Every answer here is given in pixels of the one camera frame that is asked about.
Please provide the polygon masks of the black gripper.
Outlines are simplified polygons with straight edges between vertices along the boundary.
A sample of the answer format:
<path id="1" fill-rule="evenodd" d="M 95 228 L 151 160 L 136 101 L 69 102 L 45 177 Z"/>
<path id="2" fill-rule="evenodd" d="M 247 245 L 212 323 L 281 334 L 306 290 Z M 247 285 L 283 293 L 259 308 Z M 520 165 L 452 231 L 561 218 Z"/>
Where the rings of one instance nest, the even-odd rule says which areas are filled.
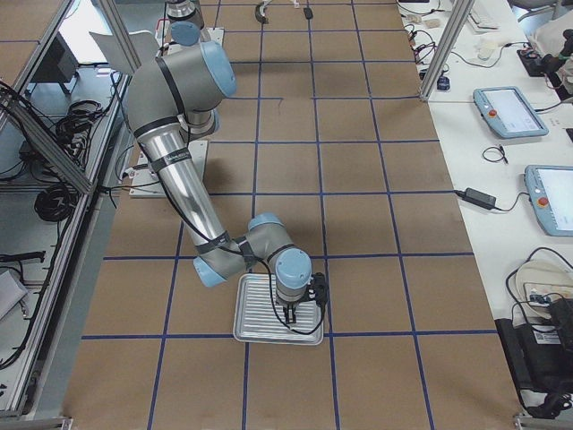
<path id="1" fill-rule="evenodd" d="M 305 300 L 296 300 L 294 302 L 287 302 L 280 297 L 276 297 L 274 299 L 275 305 L 279 306 L 282 309 L 282 312 L 285 316 L 285 323 L 296 323 L 296 315 L 295 309 L 301 304 L 304 303 Z"/>

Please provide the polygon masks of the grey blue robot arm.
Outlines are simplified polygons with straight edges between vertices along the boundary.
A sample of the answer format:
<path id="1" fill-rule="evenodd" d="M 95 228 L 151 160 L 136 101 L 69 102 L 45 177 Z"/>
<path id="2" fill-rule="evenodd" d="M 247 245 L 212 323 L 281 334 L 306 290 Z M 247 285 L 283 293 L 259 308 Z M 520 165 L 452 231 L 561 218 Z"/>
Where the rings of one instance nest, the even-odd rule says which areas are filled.
<path id="1" fill-rule="evenodd" d="M 212 40 L 197 42 L 157 56 L 135 72 L 128 93 L 129 124 L 167 199 L 188 227 L 202 283 L 214 287 L 258 262 L 267 263 L 276 278 L 283 321 L 294 323 L 296 306 L 306 299 L 312 281 L 309 255 L 295 246 L 272 213 L 253 218 L 245 234 L 232 238 L 188 150 L 189 142 L 218 129 L 216 108 L 235 92 L 235 74 L 223 47 Z"/>
<path id="2" fill-rule="evenodd" d="M 171 23 L 190 22 L 199 30 L 204 28 L 201 5 L 191 0 L 166 0 L 167 18 Z"/>

